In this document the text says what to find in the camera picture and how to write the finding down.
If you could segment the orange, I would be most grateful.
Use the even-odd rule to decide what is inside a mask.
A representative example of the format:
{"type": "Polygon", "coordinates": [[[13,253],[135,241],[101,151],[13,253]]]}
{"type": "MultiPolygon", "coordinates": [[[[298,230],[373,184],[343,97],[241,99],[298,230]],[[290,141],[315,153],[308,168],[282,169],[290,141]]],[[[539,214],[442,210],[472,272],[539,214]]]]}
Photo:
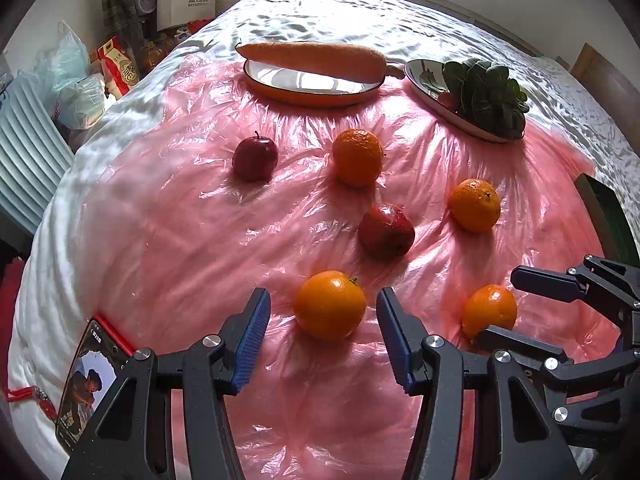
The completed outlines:
{"type": "Polygon", "coordinates": [[[512,292],[501,285],[487,285],[474,292],[464,304],[462,332],[473,340],[491,325],[512,330],[517,317],[518,305],[512,292]]]}
{"type": "Polygon", "coordinates": [[[363,290],[340,271],[314,274],[299,287],[293,302],[299,327],[323,341],[348,337],[360,325],[366,310],[363,290]]]}
{"type": "Polygon", "coordinates": [[[451,192],[448,206],[454,220],[463,229],[489,232],[500,218],[500,197],[494,187],[482,179],[466,179],[451,192]]]}
{"type": "Polygon", "coordinates": [[[368,130],[342,131],[333,142],[332,157],[337,177],[353,188],[370,188],[382,172],[383,148],[368,130]]]}

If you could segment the smartphone with red case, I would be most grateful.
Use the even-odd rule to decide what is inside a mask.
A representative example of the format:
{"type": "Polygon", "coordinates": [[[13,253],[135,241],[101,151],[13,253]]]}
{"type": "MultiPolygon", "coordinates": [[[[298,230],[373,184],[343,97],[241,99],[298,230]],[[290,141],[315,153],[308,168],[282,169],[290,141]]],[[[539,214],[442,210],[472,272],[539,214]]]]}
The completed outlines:
{"type": "Polygon", "coordinates": [[[68,454],[133,353],[104,316],[90,318],[67,374],[55,423],[58,443],[68,454]]]}

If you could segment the red tassel charm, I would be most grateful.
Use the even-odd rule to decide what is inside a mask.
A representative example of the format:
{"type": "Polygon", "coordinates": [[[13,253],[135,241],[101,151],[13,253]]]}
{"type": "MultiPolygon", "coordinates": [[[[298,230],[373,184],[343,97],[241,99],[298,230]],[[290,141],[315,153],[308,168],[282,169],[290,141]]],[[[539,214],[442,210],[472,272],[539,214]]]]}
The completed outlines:
{"type": "Polygon", "coordinates": [[[28,386],[19,389],[3,388],[2,392],[6,398],[6,402],[23,403],[27,401],[34,401],[47,419],[51,422],[56,422],[58,420],[58,412],[56,411],[55,406],[47,396],[47,393],[45,393],[41,388],[37,386],[28,386]]]}

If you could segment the red apple centre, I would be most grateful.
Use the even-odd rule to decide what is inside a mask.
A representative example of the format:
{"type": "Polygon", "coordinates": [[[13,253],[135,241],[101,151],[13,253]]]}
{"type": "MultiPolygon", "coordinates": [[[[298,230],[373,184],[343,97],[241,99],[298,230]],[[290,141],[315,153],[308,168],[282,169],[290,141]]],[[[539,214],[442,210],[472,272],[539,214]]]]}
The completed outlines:
{"type": "Polygon", "coordinates": [[[416,231],[400,207],[382,203],[371,206],[364,213],[358,226],[358,238],[371,257],[395,260],[410,250],[416,231]]]}

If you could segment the wooden headboard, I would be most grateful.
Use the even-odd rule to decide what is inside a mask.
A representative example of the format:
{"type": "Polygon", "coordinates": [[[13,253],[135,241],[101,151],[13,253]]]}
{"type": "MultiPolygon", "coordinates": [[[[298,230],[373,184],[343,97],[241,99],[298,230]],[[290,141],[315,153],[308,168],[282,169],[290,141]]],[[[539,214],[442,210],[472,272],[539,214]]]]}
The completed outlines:
{"type": "Polygon", "coordinates": [[[570,73],[614,119],[632,149],[639,154],[639,91],[590,44],[584,44],[570,73]]]}

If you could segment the green leafy vegetable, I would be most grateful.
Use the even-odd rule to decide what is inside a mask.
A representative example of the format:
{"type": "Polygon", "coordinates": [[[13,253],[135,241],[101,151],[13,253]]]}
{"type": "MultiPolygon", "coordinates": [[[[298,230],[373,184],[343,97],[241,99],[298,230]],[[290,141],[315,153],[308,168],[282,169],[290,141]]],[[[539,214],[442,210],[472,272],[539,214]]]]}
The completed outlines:
{"type": "Polygon", "coordinates": [[[446,62],[442,76],[457,115],[501,139],[521,139],[527,96],[506,66],[467,58],[446,62]]]}

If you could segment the pink plastic sheet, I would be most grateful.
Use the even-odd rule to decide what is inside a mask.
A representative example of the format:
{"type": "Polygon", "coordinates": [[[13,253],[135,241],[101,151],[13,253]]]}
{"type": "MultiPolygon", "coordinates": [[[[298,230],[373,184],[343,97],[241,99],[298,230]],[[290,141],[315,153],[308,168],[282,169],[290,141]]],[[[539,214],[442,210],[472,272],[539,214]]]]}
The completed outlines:
{"type": "Polygon", "coordinates": [[[368,301],[393,287],[427,328],[462,344],[463,306],[477,289],[506,284],[518,264],[564,270],[600,248],[574,185],[592,162],[562,132],[533,124],[518,142],[476,140],[399,81],[347,110],[296,110],[250,92],[239,64],[191,55],[159,94],[144,84],[113,106],[79,158],[90,153],[99,169],[73,246],[82,310],[171,352],[216,330],[253,288],[270,292],[256,370],[228,405],[250,479],[396,479],[408,457],[419,401],[394,381],[374,312],[347,339],[308,337],[293,314],[307,278],[341,271],[368,301]],[[332,145],[348,129],[382,145],[370,188],[335,173],[332,145]],[[255,131],[279,151],[267,182],[232,168],[255,131]],[[500,197],[487,233],[450,212],[466,179],[500,197]],[[416,231],[395,260],[371,257],[358,238],[364,213],[382,203],[416,231]]]}

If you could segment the pink rimmed oval plate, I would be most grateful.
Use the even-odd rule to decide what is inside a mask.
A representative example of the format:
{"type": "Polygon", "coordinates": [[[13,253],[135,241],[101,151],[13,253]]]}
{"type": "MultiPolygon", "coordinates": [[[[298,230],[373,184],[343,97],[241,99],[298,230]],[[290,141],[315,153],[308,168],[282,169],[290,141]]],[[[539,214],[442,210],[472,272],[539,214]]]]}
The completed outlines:
{"type": "Polygon", "coordinates": [[[412,60],[405,64],[405,73],[413,90],[431,110],[445,118],[451,125],[479,139],[494,143],[508,143],[524,138],[523,134],[518,140],[501,139],[457,115],[454,112],[454,104],[452,104],[450,93],[442,76],[442,66],[445,63],[432,60],[412,60]]]}

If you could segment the dark red apple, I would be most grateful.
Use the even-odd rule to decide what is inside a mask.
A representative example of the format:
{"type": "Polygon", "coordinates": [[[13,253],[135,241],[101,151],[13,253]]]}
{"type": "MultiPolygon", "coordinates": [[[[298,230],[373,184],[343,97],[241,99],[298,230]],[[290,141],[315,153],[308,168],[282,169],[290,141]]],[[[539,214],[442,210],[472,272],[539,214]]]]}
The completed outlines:
{"type": "Polygon", "coordinates": [[[243,139],[232,157],[234,173],[246,182],[267,182],[276,170],[279,159],[277,144],[257,131],[243,139]]]}

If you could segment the white radiator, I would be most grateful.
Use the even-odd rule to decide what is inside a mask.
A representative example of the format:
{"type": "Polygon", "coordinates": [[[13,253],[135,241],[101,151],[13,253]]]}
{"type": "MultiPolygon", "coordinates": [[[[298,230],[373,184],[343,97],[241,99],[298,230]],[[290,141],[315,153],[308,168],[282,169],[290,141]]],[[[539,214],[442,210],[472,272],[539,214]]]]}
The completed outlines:
{"type": "Polygon", "coordinates": [[[35,234],[74,154],[24,76],[1,93],[0,128],[1,211],[35,234]]]}

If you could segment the large carrot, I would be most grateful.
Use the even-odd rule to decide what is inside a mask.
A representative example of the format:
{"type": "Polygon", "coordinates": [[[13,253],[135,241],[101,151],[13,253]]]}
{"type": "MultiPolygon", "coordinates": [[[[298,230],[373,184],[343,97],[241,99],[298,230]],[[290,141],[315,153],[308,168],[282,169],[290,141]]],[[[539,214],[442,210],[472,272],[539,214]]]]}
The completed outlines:
{"type": "Polygon", "coordinates": [[[235,51],[257,63],[362,84],[378,84],[387,76],[405,77],[404,71],[387,62],[382,53],[351,44],[264,41],[238,44],[235,51]]]}

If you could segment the orange rimmed oval plate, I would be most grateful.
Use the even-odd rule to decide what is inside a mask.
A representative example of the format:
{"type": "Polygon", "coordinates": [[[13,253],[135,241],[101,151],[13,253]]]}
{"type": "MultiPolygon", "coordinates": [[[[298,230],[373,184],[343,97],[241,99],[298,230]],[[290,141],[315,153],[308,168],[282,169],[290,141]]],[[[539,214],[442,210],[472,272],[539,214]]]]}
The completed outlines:
{"type": "Polygon", "coordinates": [[[246,60],[243,64],[250,90],[281,103],[310,108],[348,107],[374,98],[384,80],[374,84],[276,67],[246,60]]]}

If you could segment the white bed quilt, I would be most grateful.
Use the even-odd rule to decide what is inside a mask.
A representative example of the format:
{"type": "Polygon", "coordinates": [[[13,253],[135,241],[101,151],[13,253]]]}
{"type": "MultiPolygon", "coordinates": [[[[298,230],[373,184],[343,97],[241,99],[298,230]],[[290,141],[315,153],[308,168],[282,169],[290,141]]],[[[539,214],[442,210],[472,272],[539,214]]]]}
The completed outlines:
{"type": "MultiPolygon", "coordinates": [[[[183,41],[130,92],[148,84],[153,94],[159,94],[191,55],[209,62],[236,63],[242,72],[235,47],[260,40],[343,41],[378,50],[393,60],[486,58],[508,66],[528,95],[527,127],[534,124],[562,132],[592,162],[590,174],[614,188],[629,223],[636,226],[639,222],[638,156],[612,119],[566,70],[413,3],[241,0],[183,41]]],[[[8,383],[13,389],[37,386],[52,400],[62,394],[78,341],[92,315],[78,301],[73,246],[80,208],[99,162],[96,153],[80,159],[79,152],[109,111],[91,129],[44,213],[17,294],[8,383]]]]}

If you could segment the plastic bag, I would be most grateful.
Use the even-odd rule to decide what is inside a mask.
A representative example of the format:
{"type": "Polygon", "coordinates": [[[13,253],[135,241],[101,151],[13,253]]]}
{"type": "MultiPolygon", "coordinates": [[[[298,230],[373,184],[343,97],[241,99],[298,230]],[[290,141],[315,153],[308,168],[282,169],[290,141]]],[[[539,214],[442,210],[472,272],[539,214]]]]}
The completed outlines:
{"type": "Polygon", "coordinates": [[[66,129],[88,130],[105,112],[104,77],[66,22],[58,23],[58,44],[38,54],[35,75],[44,108],[66,129]]]}

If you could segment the plaid scarf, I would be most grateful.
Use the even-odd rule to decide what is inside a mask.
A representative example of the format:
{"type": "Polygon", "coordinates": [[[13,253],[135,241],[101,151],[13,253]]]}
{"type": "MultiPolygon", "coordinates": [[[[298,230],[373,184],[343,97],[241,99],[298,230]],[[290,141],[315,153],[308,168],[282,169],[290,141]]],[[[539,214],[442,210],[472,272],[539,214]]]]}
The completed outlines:
{"type": "Polygon", "coordinates": [[[141,50],[145,40],[134,0],[101,0],[101,2],[107,37],[118,38],[125,49],[134,56],[138,72],[143,74],[141,50]]]}

